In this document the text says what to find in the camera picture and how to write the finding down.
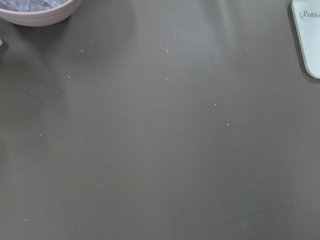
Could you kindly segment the white rabbit tray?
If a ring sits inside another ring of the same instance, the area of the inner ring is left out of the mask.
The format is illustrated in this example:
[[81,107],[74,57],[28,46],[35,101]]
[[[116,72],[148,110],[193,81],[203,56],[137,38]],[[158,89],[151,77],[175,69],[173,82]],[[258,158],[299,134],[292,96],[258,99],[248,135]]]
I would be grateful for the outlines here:
[[307,73],[320,78],[320,2],[293,0],[291,10]]

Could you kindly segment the pink bowl with ice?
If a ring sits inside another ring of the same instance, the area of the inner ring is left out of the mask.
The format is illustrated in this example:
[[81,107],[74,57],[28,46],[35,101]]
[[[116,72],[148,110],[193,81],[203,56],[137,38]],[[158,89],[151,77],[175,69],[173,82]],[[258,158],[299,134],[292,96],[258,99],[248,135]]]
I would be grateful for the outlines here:
[[68,0],[57,7],[35,12],[18,12],[1,8],[0,18],[19,26],[45,27],[54,25],[70,17],[82,2],[82,0]]

